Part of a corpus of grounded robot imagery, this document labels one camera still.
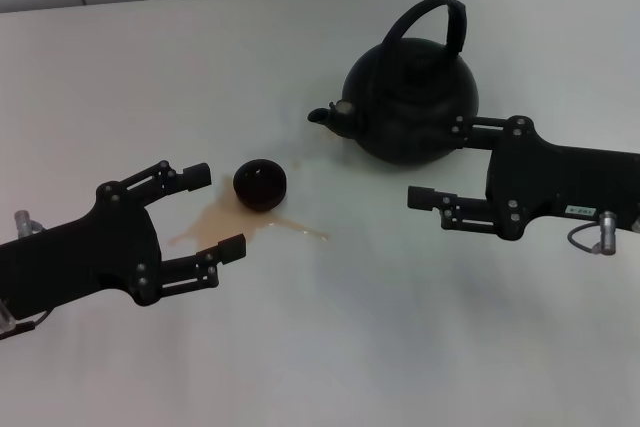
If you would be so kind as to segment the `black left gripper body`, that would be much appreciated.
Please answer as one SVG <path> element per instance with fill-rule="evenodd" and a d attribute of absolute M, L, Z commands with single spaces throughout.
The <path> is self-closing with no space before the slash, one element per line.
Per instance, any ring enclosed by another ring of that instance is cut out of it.
<path fill-rule="evenodd" d="M 161 252 L 146 205 L 110 188 L 82 218 L 1 246 L 1 300 L 15 319 L 107 289 L 140 306 L 160 299 Z"/>

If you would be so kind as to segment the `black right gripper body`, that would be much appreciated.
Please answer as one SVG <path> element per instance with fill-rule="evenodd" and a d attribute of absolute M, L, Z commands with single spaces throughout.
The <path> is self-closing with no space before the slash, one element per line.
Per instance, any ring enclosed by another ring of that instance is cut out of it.
<path fill-rule="evenodd" d="M 503 240 L 520 239 L 540 217 L 596 221 L 606 211 L 630 231 L 639 218 L 639 155 L 552 144 L 530 118 L 514 116 L 492 150 L 486 198 Z"/>

